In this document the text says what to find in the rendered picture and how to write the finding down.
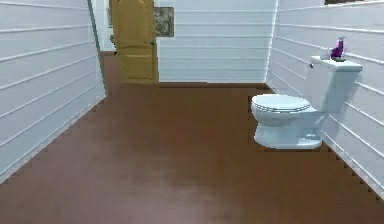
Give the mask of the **white toilet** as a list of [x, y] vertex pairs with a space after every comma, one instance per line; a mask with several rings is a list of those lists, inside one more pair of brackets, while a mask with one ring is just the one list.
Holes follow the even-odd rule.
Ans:
[[342, 105], [363, 66], [349, 60], [310, 58], [300, 96], [261, 94], [251, 99], [254, 141], [277, 150], [312, 150], [322, 144], [321, 126]]

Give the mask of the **tan wooden room door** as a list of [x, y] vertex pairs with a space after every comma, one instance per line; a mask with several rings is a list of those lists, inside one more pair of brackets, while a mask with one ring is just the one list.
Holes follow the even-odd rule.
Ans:
[[113, 0], [112, 20], [122, 83], [159, 81], [153, 0]]

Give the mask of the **mottled brown framed picture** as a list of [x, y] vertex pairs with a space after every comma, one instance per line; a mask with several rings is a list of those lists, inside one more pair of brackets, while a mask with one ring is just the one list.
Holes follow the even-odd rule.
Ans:
[[174, 36], [174, 8], [156, 7], [154, 9], [155, 31], [157, 37]]

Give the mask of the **purple spray bottle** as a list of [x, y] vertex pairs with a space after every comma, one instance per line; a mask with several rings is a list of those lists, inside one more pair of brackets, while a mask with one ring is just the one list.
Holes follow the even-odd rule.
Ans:
[[342, 60], [343, 59], [343, 51], [344, 51], [344, 36], [339, 36], [337, 38], [338, 44], [335, 48], [331, 51], [331, 59], [332, 60]]

